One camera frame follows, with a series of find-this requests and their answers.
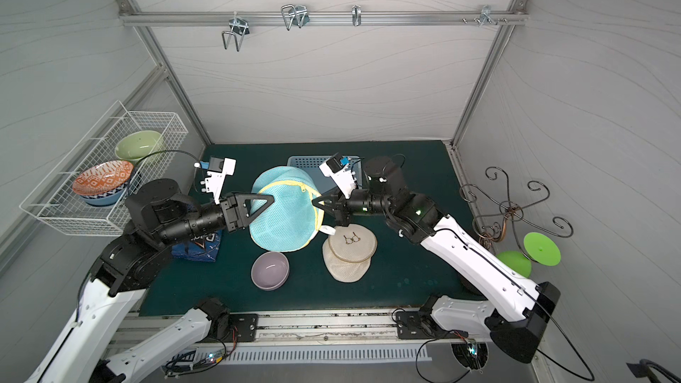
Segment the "teal mesh laundry bag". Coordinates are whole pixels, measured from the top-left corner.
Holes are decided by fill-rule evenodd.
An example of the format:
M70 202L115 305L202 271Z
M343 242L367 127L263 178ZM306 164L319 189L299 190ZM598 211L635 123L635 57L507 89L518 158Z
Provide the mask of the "teal mesh laundry bag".
M255 180L252 193L270 194L275 202L251 225L251 239L266 251L289 253L310 244L322 228L325 212L311 201L321 193L299 168L279 166Z

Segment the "cream mesh laundry bag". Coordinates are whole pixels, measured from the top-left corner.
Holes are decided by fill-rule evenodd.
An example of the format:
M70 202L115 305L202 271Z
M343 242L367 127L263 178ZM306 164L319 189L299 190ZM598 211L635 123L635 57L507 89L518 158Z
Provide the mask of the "cream mesh laundry bag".
M326 228L327 239L322 245L326 269L337 281L358 282L369 270L378 240L368 228L351 223Z

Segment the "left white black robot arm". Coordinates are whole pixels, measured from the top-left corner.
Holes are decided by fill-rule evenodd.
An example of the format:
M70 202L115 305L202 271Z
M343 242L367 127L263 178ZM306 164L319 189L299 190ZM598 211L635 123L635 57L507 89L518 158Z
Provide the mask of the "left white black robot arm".
M274 201L271 195L236 193L200 205L172 179L144 184L125 200L129 223L90 267L72 317L29 381L140 382L196 342L236 340L230 310L209 298L133 348L103 356L128 312L172 262L173 246L244 230Z

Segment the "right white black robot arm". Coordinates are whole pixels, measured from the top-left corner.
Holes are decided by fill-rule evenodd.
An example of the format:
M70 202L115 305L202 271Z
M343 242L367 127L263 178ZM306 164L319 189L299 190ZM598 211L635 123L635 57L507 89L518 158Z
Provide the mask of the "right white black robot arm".
M383 216L399 237L444 260L483 295L481 301L447 296L427 301L421 310L427 331L481 334L512 359L532 361L560 299L555 285L525 278L501 262L434 200L409 188L401 167L388 156L363 164L363 184L341 154L319 169L335 187L312 203L335 223L347 226L351 216Z

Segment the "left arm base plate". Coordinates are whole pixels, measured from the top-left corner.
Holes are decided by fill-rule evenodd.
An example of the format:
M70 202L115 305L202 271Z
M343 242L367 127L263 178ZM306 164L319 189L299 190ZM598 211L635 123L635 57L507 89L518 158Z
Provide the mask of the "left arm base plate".
M232 314L220 317L216 325L216 336L223 342L234 340L238 343L254 342L258 328L257 314Z

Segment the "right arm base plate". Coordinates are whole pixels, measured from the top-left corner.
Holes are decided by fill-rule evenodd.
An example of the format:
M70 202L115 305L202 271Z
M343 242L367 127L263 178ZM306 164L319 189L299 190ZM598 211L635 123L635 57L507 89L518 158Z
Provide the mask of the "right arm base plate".
M390 315L399 340L467 339L469 334L459 330L444 330L431 318L423 318L418 311L396 309Z

